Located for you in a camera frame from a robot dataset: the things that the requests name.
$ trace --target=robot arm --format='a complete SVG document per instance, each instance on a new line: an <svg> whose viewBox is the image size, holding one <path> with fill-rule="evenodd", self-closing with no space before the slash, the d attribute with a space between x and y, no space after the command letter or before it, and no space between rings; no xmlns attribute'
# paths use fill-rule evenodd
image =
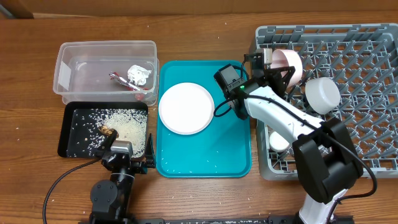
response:
<svg viewBox="0 0 398 224"><path fill-rule="evenodd" d="M252 63L253 78L246 81L236 73L236 67L227 65L215 74L215 80L237 117L259 119L292 144L298 179L307 192L295 223L325 224L335 200L343 196L363 174L358 161L325 138L327 134L356 154L349 132L340 120L315 118L281 98L295 71L294 67L267 68L264 62L272 61L269 55L263 52L251 56L255 58ZM266 98L284 106L317 130L304 125ZM331 147L332 151L323 157L318 149L320 145Z"/></svg>
<svg viewBox="0 0 398 224"><path fill-rule="evenodd" d="M149 135L145 149L145 161L132 161L131 142L116 140L117 131L99 146L96 156L102 157L102 165L112 172L109 180L97 182L91 189L93 208L88 223L81 224L132 224L137 223L128 215L132 185L136 174L147 174L148 168L155 168L152 135Z"/></svg>
<svg viewBox="0 0 398 224"><path fill-rule="evenodd" d="M290 103L277 96L269 86L260 87L257 90L252 91L250 95L265 96L276 100L317 128L320 128L320 123L324 121L298 110ZM244 100L244 106L250 117L258 119L270 126L273 130L283 136L290 144L296 141L299 135L310 134L313 132L311 128L303 126L301 122L297 121L286 111L273 103L266 102L261 99L247 98Z"/></svg>

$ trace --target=trash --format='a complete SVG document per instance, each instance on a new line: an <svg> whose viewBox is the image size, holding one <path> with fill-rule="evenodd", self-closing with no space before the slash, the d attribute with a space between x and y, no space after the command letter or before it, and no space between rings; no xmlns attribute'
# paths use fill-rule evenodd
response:
<svg viewBox="0 0 398 224"><path fill-rule="evenodd" d="M120 77L117 72L111 72L109 74L109 76L111 77L112 80L115 80L119 84L122 84L122 85L126 86L129 90L142 91L142 88L139 88L138 86L135 86L135 85L127 82L127 80L125 80L123 77Z"/></svg>
<svg viewBox="0 0 398 224"><path fill-rule="evenodd" d="M133 84L139 85L139 86L143 86L147 83L147 78L149 77L149 74L151 74L151 73L152 73L152 71L150 71L150 70L146 70L138 65L133 65L127 71L127 77L129 78L130 83L133 83Z"/></svg>

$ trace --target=white cup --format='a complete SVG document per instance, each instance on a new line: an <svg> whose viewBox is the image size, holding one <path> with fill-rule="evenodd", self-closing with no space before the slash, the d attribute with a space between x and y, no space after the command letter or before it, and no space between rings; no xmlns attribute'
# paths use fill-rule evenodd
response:
<svg viewBox="0 0 398 224"><path fill-rule="evenodd" d="M276 131L271 132L268 139L269 147L274 152L284 152L290 147L289 142Z"/></svg>
<svg viewBox="0 0 398 224"><path fill-rule="evenodd" d="M305 96L308 104L318 114L327 114L340 103L340 92L330 78L322 77L309 80L305 84Z"/></svg>
<svg viewBox="0 0 398 224"><path fill-rule="evenodd" d="M280 68L294 66L295 72L289 81L287 87L290 87L301 80L303 75L303 64L301 62L300 56L294 50L280 50L276 49L272 53L272 63L271 68ZM286 75L287 72L281 72L282 77Z"/></svg>

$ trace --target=cable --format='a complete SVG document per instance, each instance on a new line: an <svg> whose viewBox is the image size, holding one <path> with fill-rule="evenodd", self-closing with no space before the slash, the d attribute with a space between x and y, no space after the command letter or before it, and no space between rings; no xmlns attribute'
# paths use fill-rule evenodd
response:
<svg viewBox="0 0 398 224"><path fill-rule="evenodd" d="M279 106L280 108L282 108L286 113L292 115L295 119L297 119L297 121L300 121L301 123L303 123L304 125L308 126L309 128L313 129L313 130L317 130L318 128L315 127L314 125L310 124L308 121L302 119L301 117L299 117L297 114L293 113L291 110L287 109L284 105L282 105L281 103L279 103L278 101L275 101L271 98L265 97L265 96L254 96L254 95L248 95L247 98L255 98L255 99L260 99L260 100L266 100L268 102L271 102L277 106ZM366 171L369 173L369 175L372 178L372 182L373 182L373 187L372 190L369 191L368 193L365 194L357 194L357 195L348 195L348 196L342 196L338 199L335 200L334 204L331 207L331 210L328 214L328 218L326 219L326 224L330 222L330 218L333 214L333 212L335 211L335 208L337 206L338 203L341 204L342 200L346 200L346 199L351 199L351 198L362 198L362 197L368 197L371 196L372 194L374 194L377 190L377 179L376 176L374 175L373 171L362 161L362 159L360 159L356 154L354 154L353 152L351 152L351 150L349 150L347 147L345 147L344 145L342 145L342 143L338 142L336 139L332 138L331 136L327 135L324 132L320 132L324 137L328 138L331 142L333 142L334 144L336 144L338 147L344 149L345 151L347 151L351 156L353 156L365 169Z"/></svg>
<svg viewBox="0 0 398 224"><path fill-rule="evenodd" d="M45 211L46 211L46 209L47 209L47 202L49 201L51 192L54 190L55 186L56 186L64 177L66 177L66 176L67 176L68 174L70 174L71 172L73 172L73 171L75 171L75 170L78 170L78 169L80 169L80 168L83 168L83 167L85 167L85 166L94 164L94 163L96 163L96 162L98 162L98 161L100 161L100 160L101 160L101 158L97 158L97 159L95 159L95 160L93 160L93 161L87 162L87 163L82 164L82 165L80 165L80 166L77 166L77 167L75 167L75 168L73 168L73 169L70 169L70 170L67 171L66 173L62 174L62 175L54 182L54 184L52 184L52 186L51 186L49 192L48 192L47 195L45 196L44 203L43 203L43 224L47 224L47 218L46 218L46 216L45 216Z"/></svg>
<svg viewBox="0 0 398 224"><path fill-rule="evenodd" d="M128 177L131 177L131 178L132 178L132 180L135 180L135 179L136 179L136 178L135 178L133 175L130 175L130 174L112 173L111 175L114 175L114 174L126 175L126 176L128 176Z"/></svg>
<svg viewBox="0 0 398 224"><path fill-rule="evenodd" d="M244 67L244 64L245 64L245 63L246 63L246 59L244 59L243 62L242 62L242 66L241 66L241 78L243 78L243 71L244 71L243 67Z"/></svg>
<svg viewBox="0 0 398 224"><path fill-rule="evenodd" d="M236 66L236 65L232 65L232 67L233 67L234 69L237 69L237 70L241 71L241 78L243 78L243 72L244 72L244 74L246 75L246 79L247 79L247 80L249 79L249 74L248 74L248 72L247 72L245 69L243 69L243 63L242 63L242 67L239 67L239 66Z"/></svg>
<svg viewBox="0 0 398 224"><path fill-rule="evenodd" d="M219 117L222 117L222 116L226 115L226 114L232 109L231 107L229 107L228 110L226 110L226 111L225 111L224 113L222 113L222 114L216 114L216 112L217 112L217 110L218 110L220 107L222 107L224 104L228 103L229 101L232 101L232 99L228 99L228 100L226 100L226 101L220 103L220 104L216 107L216 109L214 109L213 116L216 117L216 118L219 118Z"/></svg>

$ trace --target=wooden table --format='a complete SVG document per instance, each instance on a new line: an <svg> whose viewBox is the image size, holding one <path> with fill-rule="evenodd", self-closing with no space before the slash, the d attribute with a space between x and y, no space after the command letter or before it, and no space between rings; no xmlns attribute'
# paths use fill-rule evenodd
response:
<svg viewBox="0 0 398 224"><path fill-rule="evenodd" d="M103 17L0 21L0 223L42 223L49 187L84 159L58 157L65 105L52 91L58 50L64 42L153 40L160 65L170 60L242 60L263 25L398 23L398 13L314 12L217 16ZM149 109L156 133L157 108ZM252 129L250 173L242 179L166 179L156 170L138 175L130 212L138 218L244 218L294 214L305 192L297 181L266 181L258 171ZM49 200L49 223L76 223L91 211L90 189L108 179L101 164L64 178ZM397 179L380 179L377 193L348 200L336 213L356 223L398 223ZM348 192L367 192L361 179Z"/></svg>

